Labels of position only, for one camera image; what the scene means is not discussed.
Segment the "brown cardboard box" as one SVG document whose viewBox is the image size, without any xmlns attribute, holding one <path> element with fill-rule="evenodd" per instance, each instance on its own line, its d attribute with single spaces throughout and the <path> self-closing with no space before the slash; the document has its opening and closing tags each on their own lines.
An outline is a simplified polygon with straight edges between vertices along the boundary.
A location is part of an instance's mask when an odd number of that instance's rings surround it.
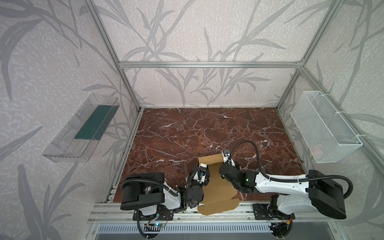
<svg viewBox="0 0 384 240">
<path fill-rule="evenodd" d="M 199 163 L 207 165 L 210 180 L 207 186 L 203 186 L 204 198 L 198 206 L 198 212 L 209 216 L 236 209 L 240 203 L 235 197 L 238 191 L 229 181 L 222 179 L 219 173 L 224 164 L 223 154 L 200 157 Z"/>
</svg>

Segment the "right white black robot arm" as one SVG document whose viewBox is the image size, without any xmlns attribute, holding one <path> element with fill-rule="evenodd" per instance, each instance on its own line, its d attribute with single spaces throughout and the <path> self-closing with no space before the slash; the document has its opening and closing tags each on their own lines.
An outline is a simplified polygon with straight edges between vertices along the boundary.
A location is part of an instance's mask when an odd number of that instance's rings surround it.
<svg viewBox="0 0 384 240">
<path fill-rule="evenodd" d="M 268 208 L 272 214 L 319 212 L 332 219 L 347 218 L 343 187 L 333 179 L 325 179 L 319 171 L 310 170 L 308 175 L 265 177 L 260 172 L 241 172 L 226 162 L 219 173 L 241 193 L 274 193 Z"/>
</svg>

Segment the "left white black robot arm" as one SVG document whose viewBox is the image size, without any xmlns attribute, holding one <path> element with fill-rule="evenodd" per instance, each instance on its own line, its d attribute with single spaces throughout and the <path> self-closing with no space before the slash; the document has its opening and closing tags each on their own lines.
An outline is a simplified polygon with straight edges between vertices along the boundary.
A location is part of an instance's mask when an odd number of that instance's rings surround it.
<svg viewBox="0 0 384 240">
<path fill-rule="evenodd" d="M 209 181 L 210 172 L 205 164 L 193 170 L 187 185 L 179 189 L 173 189 L 166 183 L 164 173 L 130 175 L 121 184 L 120 210 L 139 210 L 145 217 L 159 214 L 161 207 L 182 212 L 188 207 L 197 207 L 203 201 L 203 187 Z"/>
</svg>

